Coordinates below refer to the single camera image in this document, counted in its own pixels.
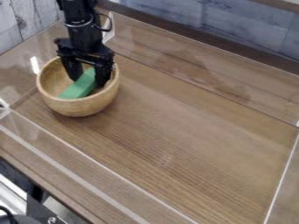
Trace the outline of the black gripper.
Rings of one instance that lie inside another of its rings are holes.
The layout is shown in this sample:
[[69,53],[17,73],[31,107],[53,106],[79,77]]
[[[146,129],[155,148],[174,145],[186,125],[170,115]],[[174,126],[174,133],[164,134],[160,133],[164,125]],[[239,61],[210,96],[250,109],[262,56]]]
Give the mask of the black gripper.
[[111,78],[114,68],[114,51],[103,43],[104,29],[96,23],[65,23],[69,36],[56,38],[57,55],[67,74],[76,81],[83,74],[81,64],[95,66],[95,81],[103,88]]

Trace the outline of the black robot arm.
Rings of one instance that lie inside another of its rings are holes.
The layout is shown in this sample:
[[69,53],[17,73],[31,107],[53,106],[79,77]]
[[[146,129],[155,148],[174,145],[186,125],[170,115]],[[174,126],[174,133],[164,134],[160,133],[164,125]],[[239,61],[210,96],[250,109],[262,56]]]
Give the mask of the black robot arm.
[[64,13],[64,25],[69,36],[56,38],[57,55],[65,72],[72,81],[83,75],[83,65],[95,69],[95,82],[99,88],[107,84],[115,53],[103,43],[103,32],[110,32],[114,25],[103,28],[99,17],[101,13],[95,9],[97,0],[56,0]]

